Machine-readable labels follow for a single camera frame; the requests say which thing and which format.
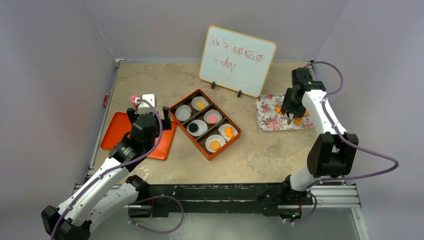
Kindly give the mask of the orange star cookie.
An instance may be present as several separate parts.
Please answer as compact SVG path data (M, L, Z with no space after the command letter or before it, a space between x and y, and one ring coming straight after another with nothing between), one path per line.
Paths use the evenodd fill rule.
M274 111L277 113L277 114L280 114L280 115L282 115L283 113L282 113L282 111L281 111L281 108L280 107L276 107L275 109L274 109Z

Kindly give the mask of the metal tongs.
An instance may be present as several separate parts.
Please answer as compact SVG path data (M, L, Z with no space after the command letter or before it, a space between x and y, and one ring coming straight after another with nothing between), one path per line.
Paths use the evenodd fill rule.
M292 122L293 122L293 120L294 120L294 115L293 115L293 114L291 114L291 113L288 113L288 114L287 114L287 124L288 124L288 125L291 125L291 124L292 124Z

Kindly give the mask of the orange tin lid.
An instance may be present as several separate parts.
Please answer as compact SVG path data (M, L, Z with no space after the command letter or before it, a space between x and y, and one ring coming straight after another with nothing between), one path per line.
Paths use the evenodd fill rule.
M158 147L148 155L148 158L165 161L170 153L171 145L175 136L177 123L171 121L171 129L164 130ZM100 147L112 151L120 142L125 133L131 130L131 122L126 112L116 112L104 134Z

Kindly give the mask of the black round cookie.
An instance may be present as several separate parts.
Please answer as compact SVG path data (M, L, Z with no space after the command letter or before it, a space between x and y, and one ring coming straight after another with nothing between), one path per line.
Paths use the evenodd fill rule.
M197 132L197 131L199 130L199 127L198 127L198 125L197 125L196 123L192 122L192 123L190 123L190 124L188 125L188 130L189 130L191 133L195 133L195 132Z

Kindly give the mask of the yellow rectangular biscuit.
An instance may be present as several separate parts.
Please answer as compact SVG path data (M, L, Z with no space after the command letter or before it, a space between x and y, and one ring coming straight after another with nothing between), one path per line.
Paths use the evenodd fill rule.
M203 110L206 107L206 105L202 101L198 101L195 105L199 111Z

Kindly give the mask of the orange cookie tin box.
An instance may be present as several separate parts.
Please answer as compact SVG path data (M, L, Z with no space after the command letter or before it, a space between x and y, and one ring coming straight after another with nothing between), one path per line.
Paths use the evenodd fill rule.
M203 110L200 110L200 111L195 110L191 105L191 101L194 97L204 97L209 102L209 105L206 108L204 108ZM188 105L191 108L191 117L184 122L178 121L176 116L175 116L175 112L176 112L177 108L181 105ZM208 130L205 133L203 133L202 135L197 136L197 137L192 136L187 131L188 124L193 120L203 120L204 121L204 115L209 110L217 110L218 112L220 112L220 114L222 115L222 120L220 120L218 123L215 123L215 124L208 124L207 123ZM205 92L202 91L201 89L195 90L194 92L192 92L191 94L189 94L188 96L186 96L185 98L183 98L182 100L180 100L179 102L177 102L176 104L171 106L169 108L169 111L170 111L170 115L171 115L172 119L181 128L181 130L187 135L187 137L196 146L196 148L203 154L203 156L209 161L216 158L219 154L221 154L223 151L225 151L229 146L231 146L233 143L235 143L240 138L241 133L242 133L241 128L218 106L217 103L215 103L215 101L213 101L209 96L207 96L205 94ZM220 135L218 128L220 126L222 126L223 124L230 124L230 125L234 126L237 129L238 134L233 139L226 142L226 144L221 149L219 149L215 153L211 153L211 152L206 150L205 140L210 135Z

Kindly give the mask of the pink round cookie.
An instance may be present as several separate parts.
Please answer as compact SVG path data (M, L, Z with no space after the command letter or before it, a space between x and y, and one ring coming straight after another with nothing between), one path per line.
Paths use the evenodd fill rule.
M214 123L216 123L216 122L217 122L218 117L217 117L216 115L214 115L214 114L210 114L210 115L208 116L207 120L208 120L211 124L214 124Z

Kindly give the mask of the round patterned biscuit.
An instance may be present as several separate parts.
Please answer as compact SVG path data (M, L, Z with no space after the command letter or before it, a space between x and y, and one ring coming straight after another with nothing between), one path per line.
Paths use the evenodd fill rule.
M219 140L213 140L210 142L209 146L213 151L217 151L221 148L221 143Z

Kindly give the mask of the orange fish cookie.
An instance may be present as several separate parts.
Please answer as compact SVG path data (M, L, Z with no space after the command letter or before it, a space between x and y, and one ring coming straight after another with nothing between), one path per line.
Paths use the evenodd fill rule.
M224 132L225 132L225 135L226 135L229 139L232 139L232 138L235 136L234 131L233 131L233 128L232 128L232 127L230 127L230 126L227 126L227 127L225 128Z

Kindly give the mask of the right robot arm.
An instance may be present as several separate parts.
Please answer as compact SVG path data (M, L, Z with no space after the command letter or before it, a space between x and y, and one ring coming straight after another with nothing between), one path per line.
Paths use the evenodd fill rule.
M357 145L359 139L338 122L325 98L327 92L321 81L313 80L308 67L291 72L292 87L286 90L281 112L289 124L308 116L317 138L307 155L306 166L286 178L289 185L281 189L280 196L288 204L300 198L301 192L310 188L315 180L336 179L350 173L356 149L344 143L346 139Z

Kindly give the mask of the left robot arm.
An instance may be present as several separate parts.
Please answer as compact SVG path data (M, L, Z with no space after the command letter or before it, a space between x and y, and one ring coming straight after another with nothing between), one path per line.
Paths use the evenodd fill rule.
M135 202L146 203L149 191L141 185L114 185L127 176L158 145L164 130L172 128L169 108L164 119L151 107L127 110L131 130L109 153L101 167L84 185L59 206L47 206L41 213L45 231L52 240L87 240L115 212Z

